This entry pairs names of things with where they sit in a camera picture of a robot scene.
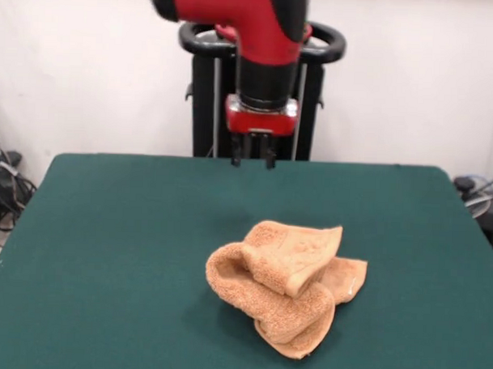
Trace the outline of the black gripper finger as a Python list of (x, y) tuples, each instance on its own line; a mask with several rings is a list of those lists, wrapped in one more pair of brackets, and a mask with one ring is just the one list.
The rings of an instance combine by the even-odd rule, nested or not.
[(272, 134), (264, 134), (262, 139), (262, 158), (265, 160), (266, 169), (273, 169), (277, 159), (275, 138)]
[(231, 146), (232, 146), (232, 161), (231, 165), (235, 168), (240, 166), (242, 160), (242, 136), (237, 133), (232, 133)]

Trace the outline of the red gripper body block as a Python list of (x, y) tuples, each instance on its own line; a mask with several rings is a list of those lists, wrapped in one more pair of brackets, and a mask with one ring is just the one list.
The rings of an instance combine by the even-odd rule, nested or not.
[(271, 134), (273, 136), (291, 136), (295, 130), (296, 115), (282, 113), (259, 113), (236, 111), (227, 108), (227, 127), (236, 134)]

